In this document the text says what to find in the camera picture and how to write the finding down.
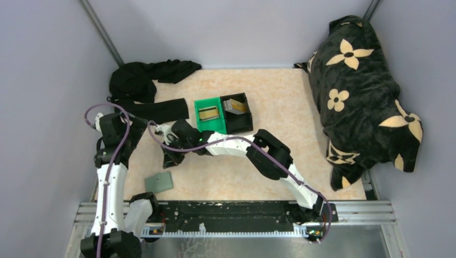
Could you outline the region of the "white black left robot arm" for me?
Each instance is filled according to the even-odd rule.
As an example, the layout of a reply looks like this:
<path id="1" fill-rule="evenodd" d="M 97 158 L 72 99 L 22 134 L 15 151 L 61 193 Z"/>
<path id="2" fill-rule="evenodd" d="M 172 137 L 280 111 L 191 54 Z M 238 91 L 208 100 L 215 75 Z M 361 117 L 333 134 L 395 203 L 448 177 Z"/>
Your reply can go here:
<path id="1" fill-rule="evenodd" d="M 142 121 L 119 113 L 98 113 L 93 127 L 102 136 L 96 144 L 97 206 L 90 235 L 81 240 L 84 257 L 141 257 L 146 223 L 161 216 L 152 192 L 134 195 L 124 212 L 129 159 L 146 128 Z"/>

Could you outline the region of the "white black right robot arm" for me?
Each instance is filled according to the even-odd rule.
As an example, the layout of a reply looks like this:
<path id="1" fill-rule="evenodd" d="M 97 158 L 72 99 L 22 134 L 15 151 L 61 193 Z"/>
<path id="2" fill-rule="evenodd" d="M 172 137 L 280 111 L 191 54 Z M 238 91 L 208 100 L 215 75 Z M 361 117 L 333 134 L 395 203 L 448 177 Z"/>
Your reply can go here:
<path id="1" fill-rule="evenodd" d="M 281 182 L 294 195 L 305 219 L 317 221 L 324 214 L 324 197 L 305 182 L 294 164 L 290 149 L 267 130 L 238 136 L 199 131 L 186 120 L 178 120 L 172 126 L 153 124 L 148 130 L 164 139 L 160 144 L 164 168 L 180 165 L 190 152 L 200 156 L 247 158 L 262 176 Z"/>

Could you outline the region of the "sage green card holder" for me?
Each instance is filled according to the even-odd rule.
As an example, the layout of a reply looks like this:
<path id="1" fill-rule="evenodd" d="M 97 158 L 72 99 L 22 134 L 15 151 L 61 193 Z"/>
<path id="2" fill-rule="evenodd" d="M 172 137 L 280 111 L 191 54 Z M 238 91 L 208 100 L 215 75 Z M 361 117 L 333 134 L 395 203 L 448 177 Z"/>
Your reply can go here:
<path id="1" fill-rule="evenodd" d="M 169 171 L 157 173 L 144 179 L 146 192 L 158 194 L 174 188 L 172 174 Z"/>

